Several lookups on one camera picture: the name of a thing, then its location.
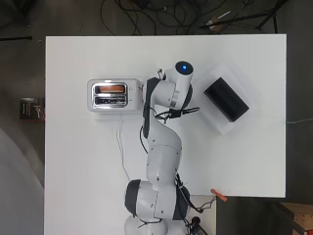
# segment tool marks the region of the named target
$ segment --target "floor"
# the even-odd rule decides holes
[[[166,5],[167,0],[155,1],[157,7]],[[32,35],[32,41],[11,41],[0,43],[0,105],[21,129],[21,133],[11,132],[16,140],[26,136],[26,145],[33,146],[44,164],[45,127],[43,123],[19,121],[20,97],[44,97],[45,95],[45,36],[48,35],[111,35],[100,19],[102,0],[43,0],[38,1],[28,19],[30,26],[13,24],[2,28],[0,38]],[[221,0],[208,0],[203,11],[214,8]],[[262,12],[274,5],[271,0],[255,0],[242,15]],[[192,34],[208,34],[207,30],[197,29],[214,16],[232,11],[231,19],[243,3],[241,0],[228,0],[216,11],[203,17],[191,29]],[[280,33],[288,35],[287,56],[287,120],[294,121],[313,118],[313,1],[290,0],[277,15]],[[169,16],[161,16],[164,23],[175,24]],[[190,21],[192,14],[186,18]],[[103,8],[103,18],[116,35],[132,35],[133,24],[120,11],[114,1],[107,0]],[[153,24],[144,16],[139,16],[138,27],[143,35],[154,34]],[[265,33],[273,33],[272,21],[264,26]],[[256,30],[238,26],[228,26],[223,34],[259,33]],[[176,34],[175,28],[157,24],[157,34]],[[313,204],[313,121],[287,124],[287,198],[286,201]],[[271,214],[262,202],[246,198],[230,198],[229,203],[218,202],[217,234],[291,234],[279,219]]]

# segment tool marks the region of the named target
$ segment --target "white table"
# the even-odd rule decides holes
[[[228,63],[256,88],[259,110],[225,136],[172,120],[183,141],[179,168],[194,195],[285,197],[286,37],[47,37],[45,234],[123,234],[127,179],[115,132],[117,120],[87,110],[87,81],[108,75],[155,76],[185,60],[193,81],[208,65]],[[131,178],[145,178],[141,120],[125,121],[121,138]],[[214,233],[215,220],[209,230]]]

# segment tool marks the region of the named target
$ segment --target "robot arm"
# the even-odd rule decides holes
[[[174,110],[186,108],[193,93],[190,84],[193,71],[189,63],[179,62],[167,80],[154,77],[144,86],[143,134],[149,144],[148,181],[129,182],[125,194],[125,206],[141,221],[150,224],[149,231],[152,227],[156,229],[158,233],[154,233],[155,235],[166,234],[168,230],[168,224],[161,221],[162,219],[182,220],[189,211],[188,203],[184,198],[187,195],[189,200],[188,190],[185,187],[178,189],[175,184],[181,160],[182,142],[175,131],[155,118],[155,105]],[[126,234],[129,233],[126,230],[130,226],[127,221]]]

